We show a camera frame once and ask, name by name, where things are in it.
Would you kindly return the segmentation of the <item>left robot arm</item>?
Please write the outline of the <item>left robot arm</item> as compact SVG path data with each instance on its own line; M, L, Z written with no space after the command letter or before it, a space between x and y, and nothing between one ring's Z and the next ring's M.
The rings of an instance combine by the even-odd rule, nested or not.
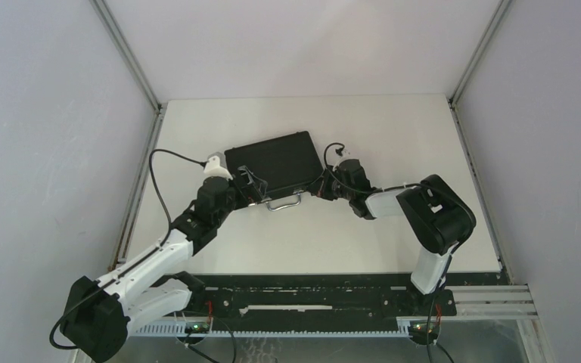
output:
M178 279L154 286L170 268L209 244L236 208L238 189L229 170L206 161L204 175L196 199L168 222L161 239L116 270L73 283L64 313L49 334L54 348L66 349L54 338L61 332L72 343L71 349L83 351L95 362L106 362L146 324L170 312L197 315L204 310L207 297L202 290Z

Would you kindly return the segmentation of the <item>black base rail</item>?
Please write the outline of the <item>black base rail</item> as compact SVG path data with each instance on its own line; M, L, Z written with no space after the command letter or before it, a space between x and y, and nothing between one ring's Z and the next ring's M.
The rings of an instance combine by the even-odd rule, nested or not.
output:
M406 273L195 277L201 286L186 310L232 331L369 329L400 318L438 324L458 313L451 290L423 297Z

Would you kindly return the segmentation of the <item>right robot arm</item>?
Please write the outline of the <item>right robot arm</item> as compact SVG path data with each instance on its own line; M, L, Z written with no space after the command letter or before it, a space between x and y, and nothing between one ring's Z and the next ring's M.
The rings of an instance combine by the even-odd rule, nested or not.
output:
M412 312L425 315L437 304L437 292L446 282L455 251L472 235L477 220L473 211L436 174L419 183L376 188L357 159L326 166L307 191L324 200L347 200L356 216L375 220L405 216L421 250L407 304Z

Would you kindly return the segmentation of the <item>black aluminium poker case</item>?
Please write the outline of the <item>black aluminium poker case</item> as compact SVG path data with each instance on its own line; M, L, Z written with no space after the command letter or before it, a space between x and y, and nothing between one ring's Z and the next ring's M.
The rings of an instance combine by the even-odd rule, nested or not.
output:
M324 170L307 131L233 147L224 155L237 189L236 210L305 191Z

